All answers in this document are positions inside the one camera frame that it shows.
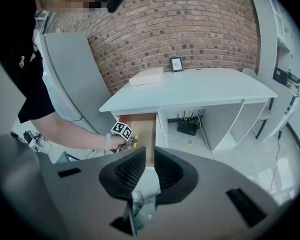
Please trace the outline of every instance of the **white box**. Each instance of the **white box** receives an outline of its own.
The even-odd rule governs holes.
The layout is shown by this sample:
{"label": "white box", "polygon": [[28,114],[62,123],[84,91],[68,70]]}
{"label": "white box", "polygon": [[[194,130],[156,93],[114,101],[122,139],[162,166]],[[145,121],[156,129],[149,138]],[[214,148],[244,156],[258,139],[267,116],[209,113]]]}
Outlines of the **white box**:
{"label": "white box", "polygon": [[147,70],[143,70],[129,79],[131,86],[139,86],[151,83],[161,82],[164,68],[156,67]]}

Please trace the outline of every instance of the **shirt sleeve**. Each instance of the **shirt sleeve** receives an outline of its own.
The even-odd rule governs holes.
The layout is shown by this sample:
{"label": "shirt sleeve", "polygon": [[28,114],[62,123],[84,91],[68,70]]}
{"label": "shirt sleeve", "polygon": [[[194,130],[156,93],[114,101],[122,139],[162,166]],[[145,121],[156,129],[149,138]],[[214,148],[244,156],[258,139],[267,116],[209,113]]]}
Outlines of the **shirt sleeve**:
{"label": "shirt sleeve", "polygon": [[18,115],[20,123],[40,119],[56,111],[42,79],[43,64],[40,53],[30,64],[31,66],[27,69],[21,85],[21,91],[26,100]]}

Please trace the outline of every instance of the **black t-shirt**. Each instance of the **black t-shirt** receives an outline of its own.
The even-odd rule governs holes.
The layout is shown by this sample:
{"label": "black t-shirt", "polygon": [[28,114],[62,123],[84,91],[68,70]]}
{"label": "black t-shirt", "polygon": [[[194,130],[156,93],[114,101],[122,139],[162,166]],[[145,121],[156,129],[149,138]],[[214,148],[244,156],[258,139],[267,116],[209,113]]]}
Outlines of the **black t-shirt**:
{"label": "black t-shirt", "polygon": [[0,0],[0,62],[26,97],[18,115],[21,123],[55,111],[42,79],[42,57],[33,41],[35,13],[35,0]]}

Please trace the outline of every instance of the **brick wall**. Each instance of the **brick wall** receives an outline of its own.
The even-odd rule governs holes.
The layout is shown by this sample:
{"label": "brick wall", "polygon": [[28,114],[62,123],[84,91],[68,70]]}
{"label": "brick wall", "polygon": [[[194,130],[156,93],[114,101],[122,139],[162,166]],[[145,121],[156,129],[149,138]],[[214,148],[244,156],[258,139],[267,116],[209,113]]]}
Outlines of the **brick wall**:
{"label": "brick wall", "polygon": [[59,14],[48,31],[84,32],[112,94],[143,69],[257,68],[252,0],[126,0],[116,13]]}

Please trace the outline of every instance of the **desk top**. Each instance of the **desk top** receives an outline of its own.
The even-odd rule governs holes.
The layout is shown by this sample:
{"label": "desk top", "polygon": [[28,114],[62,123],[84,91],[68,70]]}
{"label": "desk top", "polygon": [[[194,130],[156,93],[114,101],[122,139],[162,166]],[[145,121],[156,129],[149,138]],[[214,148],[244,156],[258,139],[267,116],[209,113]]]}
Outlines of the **desk top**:
{"label": "desk top", "polygon": [[275,97],[270,88],[232,68],[186,69],[165,72],[161,82],[133,87],[127,83],[100,111],[219,105]]}

